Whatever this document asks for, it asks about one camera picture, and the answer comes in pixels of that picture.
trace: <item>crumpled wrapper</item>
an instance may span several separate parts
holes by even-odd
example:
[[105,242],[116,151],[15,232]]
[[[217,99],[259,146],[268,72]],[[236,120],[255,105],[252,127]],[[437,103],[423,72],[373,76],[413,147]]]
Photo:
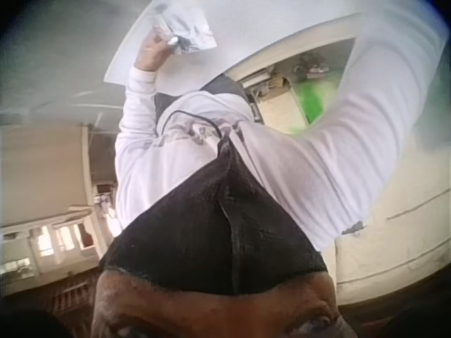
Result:
[[154,29],[162,39],[178,38],[174,54],[217,47],[216,40],[196,0],[154,0]]

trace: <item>white wall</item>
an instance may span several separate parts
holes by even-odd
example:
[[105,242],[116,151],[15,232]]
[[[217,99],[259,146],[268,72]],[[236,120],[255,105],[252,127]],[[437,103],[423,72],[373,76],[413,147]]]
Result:
[[[86,127],[8,127],[2,128],[1,136],[2,227],[47,219],[67,213],[70,206],[86,208],[92,202],[88,201],[92,187]],[[87,228],[92,224],[92,217],[95,215],[85,218]],[[97,244],[96,233],[91,231],[91,235]],[[79,273],[96,266],[99,260],[96,247],[81,249],[75,233],[72,236],[75,247],[63,251],[61,260],[56,260],[54,255],[41,257],[35,238],[4,243],[1,262],[30,258],[35,276],[2,285],[3,292],[38,287],[67,277],[68,273]]]
[[369,226],[335,241],[340,304],[397,291],[451,263],[449,72],[438,74]]
[[1,129],[1,225],[86,205],[82,128],[70,125]]

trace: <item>sleeve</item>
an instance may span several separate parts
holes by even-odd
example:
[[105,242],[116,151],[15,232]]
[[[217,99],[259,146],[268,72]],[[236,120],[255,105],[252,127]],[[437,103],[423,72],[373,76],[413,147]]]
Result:
[[366,220],[420,116],[447,28],[426,2],[371,1],[324,117],[280,141],[269,190],[321,250]]
[[155,77],[156,73],[136,68],[130,70],[120,132],[116,139],[116,174],[119,181],[157,137]]

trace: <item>person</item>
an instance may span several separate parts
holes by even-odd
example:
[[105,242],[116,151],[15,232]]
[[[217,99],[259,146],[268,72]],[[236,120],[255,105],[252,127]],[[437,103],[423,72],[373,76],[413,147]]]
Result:
[[93,337],[356,337],[319,253],[365,220],[447,41],[419,0],[372,1],[335,102],[300,136],[256,124],[220,76],[159,94],[144,41],[116,141],[126,226],[102,258]]

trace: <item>green object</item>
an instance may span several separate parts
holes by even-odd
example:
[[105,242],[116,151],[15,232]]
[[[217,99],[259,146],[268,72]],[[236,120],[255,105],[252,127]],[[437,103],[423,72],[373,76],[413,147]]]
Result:
[[324,112],[321,97],[315,90],[315,84],[311,82],[301,84],[297,95],[308,123],[312,124]]
[[324,78],[306,80],[293,85],[296,100],[309,124],[323,115],[329,103],[335,98],[341,77],[342,70],[335,70]]

